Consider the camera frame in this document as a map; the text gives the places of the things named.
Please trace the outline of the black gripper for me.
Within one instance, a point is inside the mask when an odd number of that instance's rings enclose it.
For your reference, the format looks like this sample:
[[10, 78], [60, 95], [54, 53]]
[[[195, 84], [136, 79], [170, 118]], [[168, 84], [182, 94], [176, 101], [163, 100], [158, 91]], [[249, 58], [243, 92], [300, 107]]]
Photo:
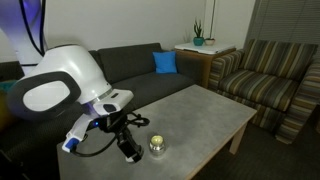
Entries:
[[127, 120], [126, 114], [114, 113], [94, 119], [89, 123], [89, 129], [99, 128], [105, 133], [120, 133], [117, 137], [117, 146], [125, 155], [128, 163], [135, 163], [134, 157], [140, 152], [144, 154], [144, 149], [135, 142], [131, 133], [126, 131], [128, 126]]

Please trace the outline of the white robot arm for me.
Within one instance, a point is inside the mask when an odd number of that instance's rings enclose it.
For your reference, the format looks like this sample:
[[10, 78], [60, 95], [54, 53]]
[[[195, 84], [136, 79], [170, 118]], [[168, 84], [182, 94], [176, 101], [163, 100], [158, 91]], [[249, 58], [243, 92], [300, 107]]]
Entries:
[[121, 113], [132, 100], [129, 90], [114, 89], [88, 50], [80, 45], [49, 49], [43, 34], [46, 0], [0, 0], [0, 28], [9, 38], [24, 77], [8, 93], [17, 116], [34, 121], [53, 119], [78, 102], [83, 114], [67, 133], [62, 149], [76, 154], [89, 125], [114, 134], [113, 141], [135, 163], [143, 156]]

